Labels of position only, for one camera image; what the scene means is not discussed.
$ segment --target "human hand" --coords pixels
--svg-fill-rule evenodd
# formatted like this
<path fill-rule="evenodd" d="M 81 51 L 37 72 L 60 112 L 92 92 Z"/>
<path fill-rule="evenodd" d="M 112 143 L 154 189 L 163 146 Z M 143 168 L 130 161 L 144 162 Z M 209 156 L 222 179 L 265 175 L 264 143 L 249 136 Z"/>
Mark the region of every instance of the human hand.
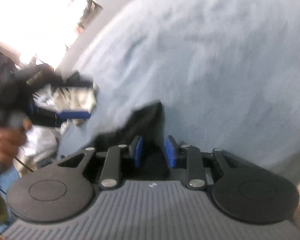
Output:
<path fill-rule="evenodd" d="M 8 169 L 12 165 L 12 160 L 18 154 L 19 146 L 24 145 L 27 136 L 26 131 L 30 130 L 32 123 L 29 119 L 23 120 L 23 129 L 0 127 L 0 161 Z"/>

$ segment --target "gray ribbed surface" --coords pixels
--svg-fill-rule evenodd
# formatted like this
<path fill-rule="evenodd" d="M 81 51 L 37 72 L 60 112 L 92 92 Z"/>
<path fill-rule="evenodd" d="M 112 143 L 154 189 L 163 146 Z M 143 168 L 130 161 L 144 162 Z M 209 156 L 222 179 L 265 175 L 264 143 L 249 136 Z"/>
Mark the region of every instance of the gray ribbed surface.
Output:
<path fill-rule="evenodd" d="M 17 220 L 7 240 L 300 240 L 300 231 L 284 221 L 270 226 L 246 225 L 219 212 L 205 192 L 191 191 L 179 181 L 127 181 L 104 191 L 78 217 L 59 224 L 35 225 Z"/>

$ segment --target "finger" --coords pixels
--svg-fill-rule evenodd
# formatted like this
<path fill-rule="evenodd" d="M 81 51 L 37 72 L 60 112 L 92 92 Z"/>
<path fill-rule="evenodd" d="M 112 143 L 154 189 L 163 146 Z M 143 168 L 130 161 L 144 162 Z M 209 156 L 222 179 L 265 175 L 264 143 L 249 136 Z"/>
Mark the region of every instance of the finger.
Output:
<path fill-rule="evenodd" d="M 26 130 L 26 131 L 29 131 L 32 127 L 32 122 L 30 121 L 29 118 L 25 118 L 23 120 L 23 128 Z"/>
<path fill-rule="evenodd" d="M 9 143 L 8 141 L 0 140 L 0 152 L 5 153 L 5 155 L 14 158 L 17 156 L 19 151 L 19 146 Z"/>
<path fill-rule="evenodd" d="M 7 141 L 17 146 L 21 146 L 26 143 L 27 136 L 19 129 L 0 128 L 0 139 L 2 141 Z"/>
<path fill-rule="evenodd" d="M 3 162 L 7 167 L 12 165 L 12 160 L 13 158 L 0 151 L 0 161 Z"/>

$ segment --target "black circular disc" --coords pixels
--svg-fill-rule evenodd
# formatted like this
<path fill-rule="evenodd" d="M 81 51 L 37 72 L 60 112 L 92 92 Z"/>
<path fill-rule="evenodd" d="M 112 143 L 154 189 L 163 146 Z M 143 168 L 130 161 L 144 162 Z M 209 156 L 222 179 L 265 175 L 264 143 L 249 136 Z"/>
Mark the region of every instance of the black circular disc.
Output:
<path fill-rule="evenodd" d="M 253 224 L 290 218 L 299 203 L 290 181 L 257 167 L 231 169 L 213 186 L 212 198 L 224 213 Z"/>
<path fill-rule="evenodd" d="M 17 180 L 7 192 L 11 210 L 36 223 L 65 220 L 92 201 L 90 182 L 73 168 L 47 166 Z"/>

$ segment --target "white wall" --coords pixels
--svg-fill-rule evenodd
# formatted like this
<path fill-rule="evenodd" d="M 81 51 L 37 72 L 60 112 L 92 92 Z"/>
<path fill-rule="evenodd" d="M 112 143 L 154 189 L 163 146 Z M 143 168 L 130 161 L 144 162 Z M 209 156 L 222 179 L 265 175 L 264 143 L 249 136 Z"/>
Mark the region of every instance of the white wall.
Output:
<path fill-rule="evenodd" d="M 103 7 L 102 12 L 93 20 L 90 26 L 81 34 L 73 46 L 68 50 L 58 69 L 68 73 L 81 53 L 91 43 L 104 26 L 118 13 L 130 0 L 95 0 Z"/>

